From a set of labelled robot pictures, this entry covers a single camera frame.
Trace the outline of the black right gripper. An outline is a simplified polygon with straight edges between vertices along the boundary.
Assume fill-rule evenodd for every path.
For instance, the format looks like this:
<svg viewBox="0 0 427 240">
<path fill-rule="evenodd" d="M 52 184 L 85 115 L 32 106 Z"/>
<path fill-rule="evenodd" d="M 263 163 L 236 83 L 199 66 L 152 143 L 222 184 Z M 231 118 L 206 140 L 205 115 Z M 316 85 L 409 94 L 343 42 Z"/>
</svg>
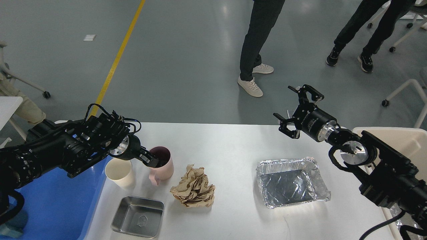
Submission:
<svg viewBox="0 0 427 240">
<path fill-rule="evenodd" d="M 298 139 L 301 130 L 317 142 L 327 140 L 338 124 L 335 117 L 316 105 L 325 96 L 308 84 L 297 88 L 292 86 L 287 88 L 298 95 L 299 104 L 292 118 L 285 119 L 279 113 L 273 113 L 273 116 L 279 120 L 279 132 L 292 139 Z M 296 130 L 288 129 L 287 126 L 291 123 L 294 123 Z"/>
</svg>

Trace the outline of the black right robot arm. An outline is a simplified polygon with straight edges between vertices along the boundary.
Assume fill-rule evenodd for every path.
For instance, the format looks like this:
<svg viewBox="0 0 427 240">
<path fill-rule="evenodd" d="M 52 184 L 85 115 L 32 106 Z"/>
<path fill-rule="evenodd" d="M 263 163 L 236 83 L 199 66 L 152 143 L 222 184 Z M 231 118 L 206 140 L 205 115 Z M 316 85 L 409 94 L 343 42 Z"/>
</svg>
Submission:
<svg viewBox="0 0 427 240">
<path fill-rule="evenodd" d="M 361 135 L 343 128 L 335 117 L 317 106 L 324 95 L 310 85 L 288 88 L 298 95 L 298 106 L 291 118 L 278 113 L 279 131 L 297 139 L 304 132 L 316 142 L 331 145 L 329 159 L 338 169 L 352 173 L 360 182 L 360 193 L 378 207 L 391 208 L 397 204 L 400 213 L 368 229 L 360 239 L 409 214 L 417 227 L 402 225 L 402 239 L 410 239 L 409 233 L 426 236 L 427 189 L 426 181 L 416 178 L 419 172 L 409 158 L 389 146 L 372 133 L 363 130 Z"/>
</svg>

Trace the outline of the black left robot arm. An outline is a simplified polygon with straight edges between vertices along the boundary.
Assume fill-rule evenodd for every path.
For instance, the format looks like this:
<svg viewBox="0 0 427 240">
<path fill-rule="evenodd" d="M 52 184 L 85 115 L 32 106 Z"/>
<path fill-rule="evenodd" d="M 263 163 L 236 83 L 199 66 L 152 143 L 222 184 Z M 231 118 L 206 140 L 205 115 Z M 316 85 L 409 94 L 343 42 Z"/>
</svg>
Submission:
<svg viewBox="0 0 427 240">
<path fill-rule="evenodd" d="M 81 120 L 56 124 L 45 119 L 29 129 L 24 144 L 1 149 L 1 224 L 23 208 L 25 200 L 17 190 L 55 168 L 74 178 L 107 156 L 162 166 L 135 135 L 142 128 L 136 126 L 139 120 L 99 108 L 99 116 L 86 113 Z"/>
</svg>

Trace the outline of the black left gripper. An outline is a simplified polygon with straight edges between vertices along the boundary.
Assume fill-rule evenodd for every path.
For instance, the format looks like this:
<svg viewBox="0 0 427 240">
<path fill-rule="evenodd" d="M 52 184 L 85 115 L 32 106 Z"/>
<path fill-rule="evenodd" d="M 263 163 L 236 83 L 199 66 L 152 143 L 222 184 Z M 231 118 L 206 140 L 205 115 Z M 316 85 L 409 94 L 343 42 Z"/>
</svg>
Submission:
<svg viewBox="0 0 427 240">
<path fill-rule="evenodd" d="M 159 159 L 149 150 L 141 148 L 140 140 L 135 135 L 127 135 L 116 149 L 112 149 L 109 155 L 121 160 L 138 159 L 147 167 L 157 168 Z"/>
</svg>

